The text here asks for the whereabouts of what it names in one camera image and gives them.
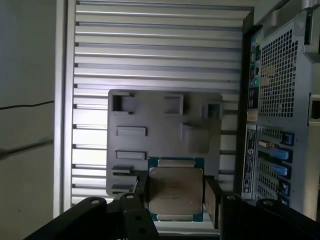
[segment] label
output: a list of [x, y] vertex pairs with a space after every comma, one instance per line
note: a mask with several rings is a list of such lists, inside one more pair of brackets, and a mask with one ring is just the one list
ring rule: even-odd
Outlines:
[[256, 151], [256, 130], [246, 130], [245, 156], [243, 165], [243, 182], [242, 192], [245, 194], [251, 193], [253, 188], [253, 172], [255, 165]]
[[258, 111], [248, 111], [246, 113], [246, 120], [248, 122], [256, 122], [258, 120]]

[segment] ventilation grille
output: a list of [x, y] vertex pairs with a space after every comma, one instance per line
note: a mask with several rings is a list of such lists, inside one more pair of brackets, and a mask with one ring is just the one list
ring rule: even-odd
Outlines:
[[272, 129], [272, 128], [260, 128], [259, 134], [268, 136], [271, 138], [275, 138], [275, 139], [281, 139], [282, 137], [282, 132], [280, 130]]
[[266, 187], [264, 187], [261, 184], [257, 184], [255, 190], [267, 199], [277, 199], [276, 194], [273, 194], [272, 192], [270, 192]]
[[278, 175], [274, 171], [271, 171], [270, 167], [264, 164], [263, 162], [258, 162], [258, 169], [260, 169], [261, 171], [263, 171], [264, 173], [270, 175], [275, 179], [278, 177]]
[[297, 50], [292, 30], [262, 48], [259, 116], [293, 117]]
[[262, 198], [261, 197], [259, 197], [257, 194], [255, 195], [255, 200], [261, 200]]
[[273, 191], [277, 191], [278, 189], [278, 184], [269, 178], [263, 176], [262, 174], [258, 173], [258, 180], [266, 185], [268, 188], [272, 189]]

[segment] black cable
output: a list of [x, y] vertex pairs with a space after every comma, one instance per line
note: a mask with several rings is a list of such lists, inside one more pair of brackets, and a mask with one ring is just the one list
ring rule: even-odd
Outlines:
[[45, 102], [41, 102], [41, 103], [37, 103], [37, 104], [22, 104], [22, 105], [13, 105], [13, 106], [4, 106], [4, 107], [0, 107], [0, 110], [6, 110], [6, 109], [16, 109], [16, 108], [34, 108], [34, 107], [38, 107], [41, 105], [46, 105], [46, 104], [52, 104], [55, 101], [45, 101]]

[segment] metal louvered panel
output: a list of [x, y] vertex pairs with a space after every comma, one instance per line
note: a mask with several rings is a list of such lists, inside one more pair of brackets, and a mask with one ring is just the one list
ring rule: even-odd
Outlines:
[[233, 190], [241, 27], [254, 3], [68, 1], [63, 211], [91, 195], [111, 201], [104, 189], [111, 89], [221, 93], [219, 178]]

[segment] white wall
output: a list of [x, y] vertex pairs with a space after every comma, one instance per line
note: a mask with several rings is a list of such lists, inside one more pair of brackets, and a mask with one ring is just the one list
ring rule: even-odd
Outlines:
[[[0, 0], [0, 107], [54, 99], [55, 0]], [[54, 132], [54, 105], [0, 110], [0, 148]], [[53, 146], [0, 162], [0, 239], [53, 217]]]

